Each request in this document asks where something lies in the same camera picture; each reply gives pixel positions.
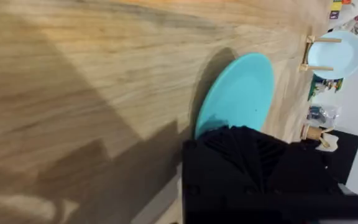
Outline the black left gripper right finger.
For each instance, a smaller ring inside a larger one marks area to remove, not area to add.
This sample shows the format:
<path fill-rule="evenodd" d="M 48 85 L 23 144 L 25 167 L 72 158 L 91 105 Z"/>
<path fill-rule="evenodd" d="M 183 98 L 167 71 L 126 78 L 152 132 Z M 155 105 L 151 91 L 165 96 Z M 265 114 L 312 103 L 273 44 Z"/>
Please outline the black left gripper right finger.
<path fill-rule="evenodd" d="M 313 140 L 287 143 L 267 134 L 259 137 L 264 190 L 276 194 L 340 194 L 328 170 L 328 153 Z"/>

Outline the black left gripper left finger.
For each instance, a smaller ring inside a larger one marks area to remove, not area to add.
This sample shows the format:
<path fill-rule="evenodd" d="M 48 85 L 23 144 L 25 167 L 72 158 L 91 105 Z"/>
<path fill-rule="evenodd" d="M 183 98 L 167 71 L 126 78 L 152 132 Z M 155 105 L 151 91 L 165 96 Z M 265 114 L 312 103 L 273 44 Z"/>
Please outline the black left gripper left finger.
<path fill-rule="evenodd" d="M 210 190 L 262 190 L 257 152 L 261 133 L 245 126 L 223 126 L 183 144 L 183 183 Z"/>

